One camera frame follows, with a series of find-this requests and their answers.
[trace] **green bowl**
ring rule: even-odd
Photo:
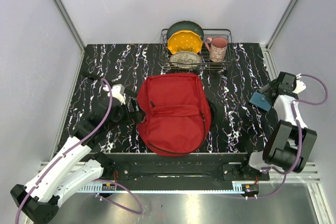
[[[195,22],[192,21],[180,21],[172,25],[168,31],[167,31],[167,40],[177,31],[181,30],[189,30],[197,33],[201,40],[203,40],[204,37],[204,32],[203,29],[199,26],[199,24],[196,24]]]

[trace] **backpack zipper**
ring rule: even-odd
[[[169,153],[169,154],[177,154],[177,155],[178,154],[190,154],[190,153],[196,151],[197,149],[199,149],[204,144],[205,137],[206,137],[206,135],[205,135],[206,134],[205,133],[205,116],[204,116],[204,114],[201,111],[200,111],[200,114],[201,114],[201,117],[202,117],[202,120],[203,120],[203,129],[204,129],[203,140],[202,140],[200,146],[197,147],[196,149],[194,149],[193,151],[191,151],[191,152],[171,152],[171,151],[166,151],[164,149],[161,149],[161,148],[159,148],[159,147],[151,144],[150,142],[148,142],[148,145],[151,146],[151,147],[153,147],[153,148],[155,148],[155,149],[157,149],[157,150],[159,150],[159,151],[161,151],[161,152],[166,152],[166,153]]]

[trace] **table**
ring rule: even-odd
[[[160,44],[88,45],[81,71],[105,77],[137,92],[148,76],[165,74],[160,65]],[[261,151],[277,124],[275,111],[268,113],[248,103],[253,92],[270,80],[259,44],[233,44],[237,62],[226,71],[202,71],[199,75],[206,96],[217,107],[216,125],[211,128],[200,153]],[[58,150],[80,118],[91,110],[100,95],[100,82],[89,85],[79,75]],[[118,126],[102,140],[96,151],[106,153],[151,152],[135,125]]]

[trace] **wire rack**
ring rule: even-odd
[[[204,70],[224,70],[228,69],[237,58],[235,57],[235,52],[233,49],[231,31],[229,29],[203,29],[203,45],[202,50],[198,53],[202,57],[201,63],[175,63],[170,62],[170,56],[172,53],[167,48],[167,31],[168,29],[163,29],[161,31],[161,51],[160,51],[160,62],[164,69],[204,69]],[[225,59],[222,62],[212,62],[209,58],[209,51],[205,47],[204,41],[206,38],[216,38],[222,37],[227,39],[228,45],[225,53]]]

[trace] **ceramic plate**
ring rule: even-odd
[[[198,34],[189,30],[177,31],[168,40],[167,47],[172,54],[179,51],[198,53],[202,49],[202,40]]]
[[[201,63],[202,58],[193,52],[182,51],[171,55],[170,62],[174,66],[177,66],[179,68],[192,69],[193,67],[195,67],[195,65],[188,65],[188,64]]]
[[[180,21],[173,24],[167,31],[167,39],[170,39],[174,33],[181,30],[193,31],[194,33],[197,33],[201,39],[203,39],[203,29],[199,26],[199,24],[192,21]]]

